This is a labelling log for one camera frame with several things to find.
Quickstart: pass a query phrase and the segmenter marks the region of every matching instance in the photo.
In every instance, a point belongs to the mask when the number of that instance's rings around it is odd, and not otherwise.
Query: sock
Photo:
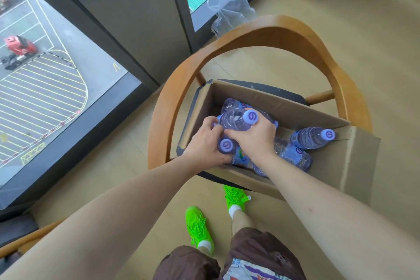
[[[240,211],[242,211],[242,208],[241,208],[241,207],[239,207],[238,205],[232,205],[232,206],[229,208],[229,215],[231,216],[231,218],[232,218],[232,219],[234,219],[234,212],[235,212],[236,210],[240,210]]]
[[[211,242],[210,242],[210,241],[207,241],[207,240],[201,240],[201,241],[198,243],[197,248],[198,248],[198,247],[206,247],[206,248],[208,249],[209,253],[211,252]]]

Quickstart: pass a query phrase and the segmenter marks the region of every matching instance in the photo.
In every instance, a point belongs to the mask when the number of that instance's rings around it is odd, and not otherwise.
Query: green sneaker
[[[223,185],[225,190],[226,205],[228,205],[228,210],[232,205],[238,205],[243,212],[245,212],[245,202],[251,200],[251,196],[245,195],[243,189],[230,187]]]
[[[207,240],[211,243],[210,254],[214,252],[214,242],[206,227],[206,218],[196,206],[191,206],[185,212],[186,227],[191,236],[191,245],[198,248],[200,241]]]

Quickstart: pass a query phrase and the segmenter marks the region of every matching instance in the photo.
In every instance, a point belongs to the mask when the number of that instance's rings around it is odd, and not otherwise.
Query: bottle cap
[[[255,110],[246,110],[243,119],[247,124],[255,124],[258,121],[258,114]]]
[[[321,137],[324,140],[333,140],[333,139],[335,139],[336,134],[332,129],[323,129],[321,131]]]
[[[220,141],[219,148],[222,152],[228,153],[234,148],[234,144],[228,138],[224,138]]]

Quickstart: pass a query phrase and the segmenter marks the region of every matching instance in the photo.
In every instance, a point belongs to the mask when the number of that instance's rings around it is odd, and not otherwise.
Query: person's right arm
[[[348,280],[420,279],[420,243],[356,199],[274,153],[275,127],[259,114],[248,131],[225,130],[271,179]]]

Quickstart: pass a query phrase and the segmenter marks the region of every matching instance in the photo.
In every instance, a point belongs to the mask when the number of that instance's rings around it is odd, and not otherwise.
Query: shorts
[[[162,260],[153,279],[222,279],[234,258],[268,268],[292,280],[306,280],[299,261],[285,245],[272,234],[250,227],[242,228],[233,236],[222,271],[216,259],[196,248],[180,246]]]

